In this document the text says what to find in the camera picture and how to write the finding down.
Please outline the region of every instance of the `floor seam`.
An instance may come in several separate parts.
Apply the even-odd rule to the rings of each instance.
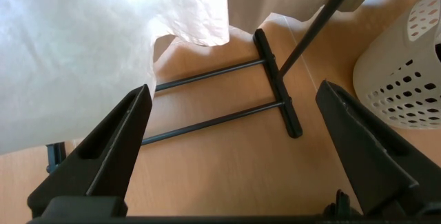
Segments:
[[[289,28],[289,24],[288,24],[288,20],[287,20],[287,18],[286,18],[286,17],[283,17],[283,19],[285,20],[285,23],[287,24],[287,28],[289,29],[289,33],[291,34],[291,37],[292,37],[292,39],[294,40],[294,43],[297,45],[297,44],[298,44],[298,43],[297,43],[297,40],[296,40],[296,38],[295,38],[295,36],[294,36],[294,33],[292,32],[291,28]],[[306,63],[303,54],[301,54],[300,58],[302,59],[303,64],[304,64],[305,67],[306,67],[306,71],[308,71],[309,79],[311,79],[312,85],[314,86],[314,89],[316,89],[316,92],[317,92],[317,86],[316,86],[316,83],[314,82],[314,80],[313,80],[313,78],[312,78],[311,71],[309,71],[308,64]]]

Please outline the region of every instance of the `brown floor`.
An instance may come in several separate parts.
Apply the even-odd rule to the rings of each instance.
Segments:
[[[337,189],[359,209],[314,101],[323,79],[353,93],[357,57],[416,0],[384,0],[337,13],[285,77],[304,135],[288,137],[278,110],[268,110],[141,148],[126,196],[130,215],[316,214]],[[310,22],[276,14],[262,25],[279,67]],[[252,36],[231,30],[224,46],[172,44],[156,64],[159,82],[257,58]],[[149,135],[272,101],[261,66],[160,92]],[[441,131],[398,130],[441,165]],[[69,150],[74,143],[69,143]],[[0,222],[30,219],[26,198],[47,176],[44,147],[0,156]]]

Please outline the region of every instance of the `white fabric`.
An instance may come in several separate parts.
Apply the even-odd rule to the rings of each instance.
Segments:
[[[77,139],[132,89],[154,42],[228,42],[227,0],[0,0],[0,154]]]

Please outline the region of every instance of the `laundry basket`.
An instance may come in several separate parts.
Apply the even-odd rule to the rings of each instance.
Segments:
[[[441,128],[440,1],[419,0],[356,63],[357,97],[389,125]]]

